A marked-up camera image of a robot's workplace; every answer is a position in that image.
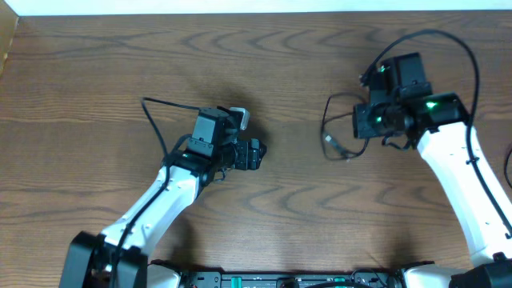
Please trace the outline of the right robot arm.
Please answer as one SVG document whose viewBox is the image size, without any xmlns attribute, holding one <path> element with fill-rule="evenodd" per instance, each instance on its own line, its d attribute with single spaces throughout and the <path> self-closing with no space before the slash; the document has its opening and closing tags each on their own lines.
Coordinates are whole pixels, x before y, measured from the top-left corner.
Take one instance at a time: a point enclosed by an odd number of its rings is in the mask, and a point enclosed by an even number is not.
<svg viewBox="0 0 512 288">
<path fill-rule="evenodd" d="M 420 54 L 370 65 L 360 77 L 370 100 L 354 107 L 356 138 L 406 136 L 429 165 L 464 233 L 473 269 L 432 262 L 397 273 L 401 287 L 509 287 L 511 285 L 511 201 L 492 171 L 470 126 L 470 114 L 453 92 L 434 94 Z"/>
</svg>

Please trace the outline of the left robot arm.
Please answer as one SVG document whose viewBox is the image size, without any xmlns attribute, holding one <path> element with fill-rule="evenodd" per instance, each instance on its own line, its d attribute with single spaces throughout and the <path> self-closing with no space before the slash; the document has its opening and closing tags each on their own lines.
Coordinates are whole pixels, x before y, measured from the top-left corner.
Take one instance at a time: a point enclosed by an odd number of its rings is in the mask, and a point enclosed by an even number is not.
<svg viewBox="0 0 512 288">
<path fill-rule="evenodd" d="M 216 173 L 257 170 L 266 146 L 256 138 L 241 140 L 248 110 L 201 108 L 192 134 L 180 137 L 164 154 L 148 190 L 116 222 L 97 234 L 80 232 L 71 242 L 61 287 L 178 287 L 182 276 L 149 258 L 172 222 Z"/>
</svg>

